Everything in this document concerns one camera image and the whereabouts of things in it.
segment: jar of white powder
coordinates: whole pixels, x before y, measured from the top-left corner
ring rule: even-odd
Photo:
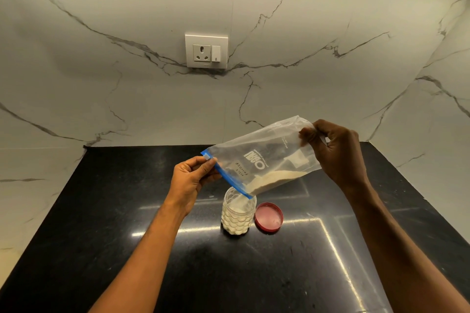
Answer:
[[[225,193],[222,204],[222,226],[233,235],[248,231],[256,211],[256,197],[248,199],[235,188],[230,187]]]

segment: transparent bag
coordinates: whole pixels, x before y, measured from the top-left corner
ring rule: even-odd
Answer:
[[[237,191],[256,196],[320,168],[311,146],[300,147],[298,132],[312,123],[299,116],[209,147],[201,153],[217,157],[215,168]]]

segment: bag of milk powder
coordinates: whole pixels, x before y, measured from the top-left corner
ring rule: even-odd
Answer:
[[[313,125],[299,116],[275,122],[250,134],[201,152],[217,157],[215,168],[248,198],[320,168],[311,146],[300,147],[298,132]]]

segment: red lid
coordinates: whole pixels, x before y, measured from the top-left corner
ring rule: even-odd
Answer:
[[[258,205],[255,211],[255,224],[261,230],[274,233],[279,230],[284,215],[276,204],[265,202]]]

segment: electrical outlet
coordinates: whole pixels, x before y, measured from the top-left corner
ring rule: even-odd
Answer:
[[[226,69],[228,37],[186,34],[186,66],[190,68]]]
[[[210,62],[211,61],[211,46],[210,45],[193,45],[193,59],[196,62]]]

